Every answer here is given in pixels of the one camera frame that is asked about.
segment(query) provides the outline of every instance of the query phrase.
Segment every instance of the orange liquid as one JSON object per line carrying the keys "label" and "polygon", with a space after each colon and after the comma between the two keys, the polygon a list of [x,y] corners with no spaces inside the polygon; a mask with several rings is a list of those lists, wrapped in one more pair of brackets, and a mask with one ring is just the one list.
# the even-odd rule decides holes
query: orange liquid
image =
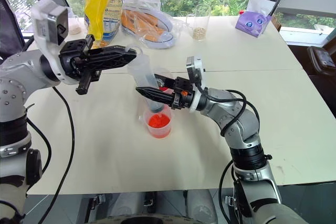
{"label": "orange liquid", "polygon": [[169,124],[170,119],[165,114],[155,114],[153,115],[148,122],[148,125],[153,128],[162,128]]}

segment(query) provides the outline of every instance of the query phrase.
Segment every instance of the clear plastic container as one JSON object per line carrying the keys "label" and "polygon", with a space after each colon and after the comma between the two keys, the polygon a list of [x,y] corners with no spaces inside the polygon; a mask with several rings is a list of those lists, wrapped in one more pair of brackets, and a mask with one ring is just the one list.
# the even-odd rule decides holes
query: clear plastic container
{"label": "clear plastic container", "polygon": [[[156,78],[151,68],[150,60],[147,55],[142,53],[141,48],[135,45],[128,45],[126,51],[130,48],[138,48],[139,53],[137,57],[127,65],[127,70],[130,75],[133,76],[137,87],[152,87],[158,89]],[[154,102],[148,98],[145,98],[149,109],[153,113],[158,113],[163,109],[163,104]]]}
{"label": "clear plastic container", "polygon": [[[154,116],[166,116],[169,118],[169,123],[163,127],[152,127],[150,120]],[[164,105],[163,110],[159,113],[153,113],[150,110],[145,110],[143,113],[143,122],[146,124],[149,133],[156,138],[164,138],[169,135],[172,129],[172,109],[168,105]]]}

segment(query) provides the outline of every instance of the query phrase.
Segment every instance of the white table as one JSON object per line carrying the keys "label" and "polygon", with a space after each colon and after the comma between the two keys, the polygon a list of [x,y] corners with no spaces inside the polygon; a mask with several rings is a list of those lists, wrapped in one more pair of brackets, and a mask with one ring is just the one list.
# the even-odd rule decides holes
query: white table
{"label": "white table", "polygon": [[[240,90],[256,106],[261,142],[273,156],[278,185],[336,180],[336,120],[303,70],[208,72],[206,77],[209,87]],[[143,100],[128,74],[102,74],[83,96],[74,86],[61,84],[59,90],[76,128],[75,156],[62,194],[218,186],[231,157],[211,119],[186,109],[173,111],[171,134],[158,140],[139,122]],[[28,116],[49,138],[53,155],[29,193],[54,194],[70,154],[68,115],[52,89],[35,92],[27,105],[33,102]],[[43,141],[29,130],[33,148],[41,150],[45,161]],[[231,186],[227,176],[224,187]]]}
{"label": "white table", "polygon": [[[237,16],[210,17],[205,41],[194,41],[184,29],[177,44],[169,49],[148,49],[121,31],[111,45],[138,44],[150,56],[152,66],[164,67],[170,72],[185,72],[186,58],[193,55],[202,56],[206,71],[302,69],[272,23],[263,35],[255,38],[235,28],[237,19]],[[85,38],[82,27],[80,34],[68,36],[67,40]],[[126,73],[127,69],[106,72]]]}

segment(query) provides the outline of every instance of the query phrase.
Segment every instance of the brown chair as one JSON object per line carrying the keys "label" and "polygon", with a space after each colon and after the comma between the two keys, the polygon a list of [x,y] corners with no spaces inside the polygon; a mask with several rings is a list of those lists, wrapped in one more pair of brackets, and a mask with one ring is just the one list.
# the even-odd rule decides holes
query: brown chair
{"label": "brown chair", "polygon": [[336,37],[323,47],[308,47],[307,52],[316,72],[309,78],[336,117]]}

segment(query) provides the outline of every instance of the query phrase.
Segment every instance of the clear plastic cup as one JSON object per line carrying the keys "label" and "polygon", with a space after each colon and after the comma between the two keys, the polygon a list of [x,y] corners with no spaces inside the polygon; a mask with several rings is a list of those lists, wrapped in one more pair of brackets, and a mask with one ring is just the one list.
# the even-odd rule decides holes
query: clear plastic cup
{"label": "clear plastic cup", "polygon": [[[197,5],[195,7],[195,13],[187,15],[185,22],[188,24],[194,40],[201,41],[205,39],[210,15],[211,7],[207,4]],[[192,17],[191,23],[188,22],[188,17]]]}
{"label": "clear plastic cup", "polygon": [[[160,116],[164,114],[169,118],[169,123],[163,127],[152,127],[149,125],[150,119],[153,116]],[[149,133],[156,138],[164,138],[169,135],[172,129],[172,109],[168,105],[164,105],[164,108],[159,113],[153,113],[150,110],[146,109],[143,113],[143,121],[147,126]]]}
{"label": "clear plastic cup", "polygon": [[[151,68],[149,57],[142,53],[142,50],[137,45],[128,45],[125,49],[127,52],[130,48],[138,48],[139,52],[136,58],[127,64],[127,70],[133,76],[137,87],[153,87],[158,89],[156,78]],[[160,112],[163,109],[163,104],[154,102],[151,99],[145,98],[148,107],[152,112]]]}

